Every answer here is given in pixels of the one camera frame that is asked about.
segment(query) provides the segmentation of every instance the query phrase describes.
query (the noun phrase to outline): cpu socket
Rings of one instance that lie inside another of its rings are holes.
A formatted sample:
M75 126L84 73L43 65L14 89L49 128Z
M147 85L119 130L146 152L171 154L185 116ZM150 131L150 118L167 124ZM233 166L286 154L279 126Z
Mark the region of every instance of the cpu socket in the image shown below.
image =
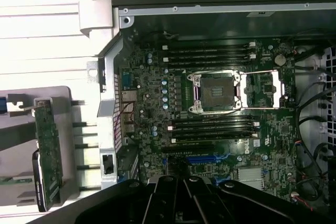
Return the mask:
M269 108L248 106L248 97L245 93L247 76L268 72L273 79L270 89L273 93L273 106ZM284 85L279 80L277 70L249 73L235 70L199 71L189 74L187 79L193 83L194 94L194 104L189 107L189 111L195 114L227 114L243 109L278 109L279 100L284 96Z

